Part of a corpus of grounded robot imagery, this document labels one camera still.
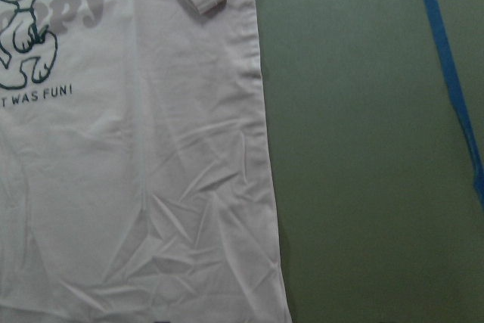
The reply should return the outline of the pink Snoopy t-shirt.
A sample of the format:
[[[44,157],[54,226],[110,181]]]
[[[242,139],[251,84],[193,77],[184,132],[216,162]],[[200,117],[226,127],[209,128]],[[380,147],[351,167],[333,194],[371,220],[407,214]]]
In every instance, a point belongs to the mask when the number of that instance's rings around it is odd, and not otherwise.
[[[255,0],[1,0],[1,320],[291,320]]]

